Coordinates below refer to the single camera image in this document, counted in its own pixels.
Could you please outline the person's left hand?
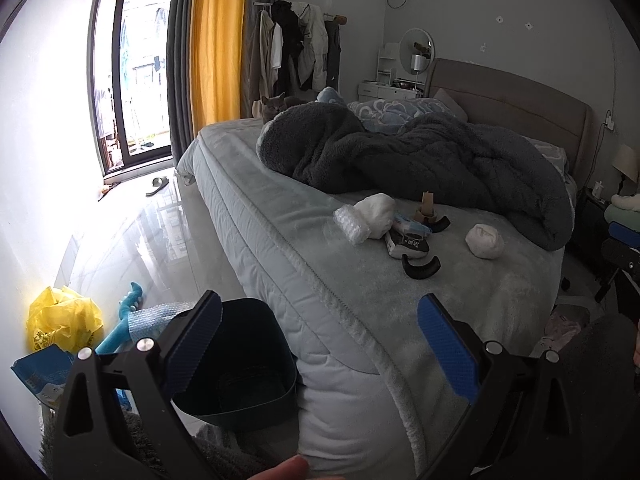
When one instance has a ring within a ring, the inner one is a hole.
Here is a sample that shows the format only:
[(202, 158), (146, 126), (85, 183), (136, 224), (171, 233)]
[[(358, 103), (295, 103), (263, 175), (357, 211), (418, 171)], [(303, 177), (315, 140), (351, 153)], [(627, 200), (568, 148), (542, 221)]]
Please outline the person's left hand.
[(309, 478), (309, 464), (300, 455), (294, 455), (278, 466), (254, 474), (250, 480), (306, 480)]

